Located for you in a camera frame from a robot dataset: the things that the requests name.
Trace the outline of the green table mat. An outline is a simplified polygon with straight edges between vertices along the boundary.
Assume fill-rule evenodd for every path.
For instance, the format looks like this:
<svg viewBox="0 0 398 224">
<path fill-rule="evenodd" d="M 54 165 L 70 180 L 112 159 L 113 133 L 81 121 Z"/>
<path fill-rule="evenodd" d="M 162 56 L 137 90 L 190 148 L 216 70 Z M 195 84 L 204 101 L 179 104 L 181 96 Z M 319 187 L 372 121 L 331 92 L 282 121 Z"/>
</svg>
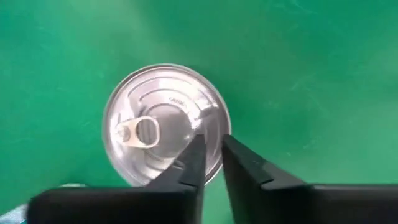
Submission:
<svg viewBox="0 0 398 224">
<path fill-rule="evenodd" d="M 398 184 L 398 0 L 0 0 L 0 215 L 125 186 L 104 107 L 157 63 L 206 77 L 233 136 L 293 175 Z"/>
</svg>

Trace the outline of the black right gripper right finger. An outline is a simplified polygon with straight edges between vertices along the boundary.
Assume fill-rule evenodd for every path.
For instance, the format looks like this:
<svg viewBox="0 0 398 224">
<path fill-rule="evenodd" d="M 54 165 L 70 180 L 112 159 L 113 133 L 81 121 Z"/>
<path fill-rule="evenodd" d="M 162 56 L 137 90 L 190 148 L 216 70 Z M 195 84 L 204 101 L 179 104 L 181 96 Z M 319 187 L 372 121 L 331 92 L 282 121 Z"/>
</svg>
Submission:
<svg viewBox="0 0 398 224">
<path fill-rule="evenodd" d="M 222 157 L 235 224 L 398 224 L 398 184 L 309 184 L 231 135 Z"/>
</svg>

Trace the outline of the light blue cartoon label can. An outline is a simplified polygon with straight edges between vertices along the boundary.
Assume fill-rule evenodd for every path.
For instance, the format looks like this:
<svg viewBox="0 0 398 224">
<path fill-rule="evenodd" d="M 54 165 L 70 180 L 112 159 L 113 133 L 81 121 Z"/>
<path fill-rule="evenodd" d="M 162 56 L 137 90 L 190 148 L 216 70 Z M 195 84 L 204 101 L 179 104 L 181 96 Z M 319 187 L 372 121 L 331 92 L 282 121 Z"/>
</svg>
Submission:
<svg viewBox="0 0 398 224">
<path fill-rule="evenodd" d="M 143 186 L 166 170 L 197 134 L 206 141 L 205 182 L 222 166 L 221 139 L 231 134 L 228 107 L 203 75 L 171 63 L 124 78 L 104 108 L 102 139 L 116 172 Z"/>
</svg>

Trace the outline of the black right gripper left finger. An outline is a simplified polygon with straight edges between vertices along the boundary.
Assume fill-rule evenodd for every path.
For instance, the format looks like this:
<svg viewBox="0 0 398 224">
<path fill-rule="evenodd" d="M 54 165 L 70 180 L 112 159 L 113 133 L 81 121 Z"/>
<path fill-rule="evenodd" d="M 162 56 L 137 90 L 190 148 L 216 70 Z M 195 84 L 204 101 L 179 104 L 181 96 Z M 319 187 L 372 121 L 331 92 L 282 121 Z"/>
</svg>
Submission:
<svg viewBox="0 0 398 224">
<path fill-rule="evenodd" d="M 28 204 L 28 224 L 201 224 L 206 143 L 197 135 L 144 187 L 62 187 Z"/>
</svg>

